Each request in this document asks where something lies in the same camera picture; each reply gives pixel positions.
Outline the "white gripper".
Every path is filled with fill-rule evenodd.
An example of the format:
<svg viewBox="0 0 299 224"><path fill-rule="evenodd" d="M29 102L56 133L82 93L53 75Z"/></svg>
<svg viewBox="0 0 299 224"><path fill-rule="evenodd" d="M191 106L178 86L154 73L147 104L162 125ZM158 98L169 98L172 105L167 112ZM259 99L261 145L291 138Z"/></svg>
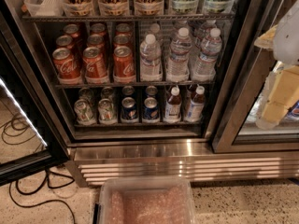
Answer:
<svg viewBox="0 0 299 224"><path fill-rule="evenodd" d="M271 72L263 87L256 125L262 130L271 130L279 125L288 109L299 100L299 0L278 26L260 35L254 45L261 49L273 49L276 60L290 65Z"/></svg>

